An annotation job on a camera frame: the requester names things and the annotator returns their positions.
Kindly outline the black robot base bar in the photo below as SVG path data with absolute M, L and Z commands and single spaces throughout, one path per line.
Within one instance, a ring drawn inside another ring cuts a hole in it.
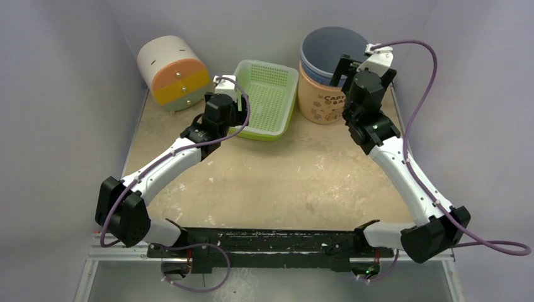
M 149 245 L 147 255 L 185 259 L 194 274 L 214 268 L 329 269 L 364 274 L 394 251 L 373 248 L 354 230 L 275 230 L 188 227 L 170 248 Z

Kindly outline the orange capybara bucket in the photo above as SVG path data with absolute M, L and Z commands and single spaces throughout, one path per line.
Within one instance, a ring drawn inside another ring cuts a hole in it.
M 345 94 L 340 87 L 330 87 L 313 81 L 299 62 L 298 107 L 311 122 L 326 125 L 342 118 Z

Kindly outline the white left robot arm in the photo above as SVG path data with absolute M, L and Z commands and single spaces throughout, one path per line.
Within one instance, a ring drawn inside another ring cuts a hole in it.
M 250 120 L 251 104 L 245 92 L 240 98 L 209 92 L 205 100 L 204 112 L 162 154 L 122 179 L 110 176 L 101 183 L 95 213 L 95 221 L 102 227 L 101 247 L 147 242 L 163 245 L 171 257 L 186 253 L 188 241 L 181 236 L 182 228 L 169 220 L 152 219 L 147 205 L 172 180 L 232 138 L 231 127 L 243 131 Z

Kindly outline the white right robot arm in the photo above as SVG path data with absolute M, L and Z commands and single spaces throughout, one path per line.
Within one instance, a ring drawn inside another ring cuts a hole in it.
M 370 255 L 378 247 L 402 250 L 421 264 L 458 243 L 463 233 L 456 224 L 466 227 L 471 215 L 465 207 L 456 208 L 438 195 L 437 200 L 452 216 L 449 220 L 414 180 L 411 173 L 419 170 L 418 165 L 403 152 L 400 131 L 381 110 L 387 84 L 396 72 L 388 69 L 384 75 L 378 75 L 367 68 L 359 71 L 359 66 L 350 56 L 342 55 L 330 85 L 337 86 L 342 76 L 346 77 L 341 88 L 346 96 L 342 117 L 350 137 L 388 176 L 413 222 L 369 221 L 356 228 L 353 246 L 362 256 Z

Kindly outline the grey plastic bucket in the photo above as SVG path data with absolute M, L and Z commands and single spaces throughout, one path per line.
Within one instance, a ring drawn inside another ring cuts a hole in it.
M 367 40 L 359 33 L 338 26 L 316 29 L 300 46 L 300 63 L 314 82 L 329 86 L 342 55 L 362 63 L 366 60 Z

